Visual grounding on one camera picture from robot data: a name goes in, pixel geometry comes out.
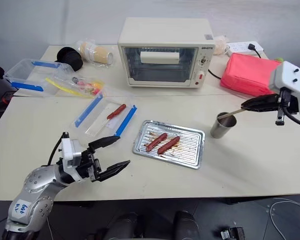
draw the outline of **oven door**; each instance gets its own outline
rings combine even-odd
[[[189,86],[196,47],[124,47],[131,85]]]

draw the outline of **handwritten label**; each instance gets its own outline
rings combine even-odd
[[[20,219],[24,217],[28,212],[30,204],[31,202],[19,199],[14,205],[14,210],[12,211],[12,217],[16,219]]]

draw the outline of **stainless steel cup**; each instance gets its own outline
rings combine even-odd
[[[227,116],[222,119],[218,119],[218,117],[227,114],[228,112],[221,112],[218,114],[211,130],[210,135],[215,139],[222,138],[232,127],[237,124],[237,119],[235,116]]]

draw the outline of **pink bag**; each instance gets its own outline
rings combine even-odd
[[[281,62],[233,53],[221,78],[222,87],[252,96],[273,94],[268,87],[271,72]]]

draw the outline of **toaster oven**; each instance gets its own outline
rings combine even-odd
[[[118,48],[129,86],[199,88],[215,42],[204,18],[128,17]]]

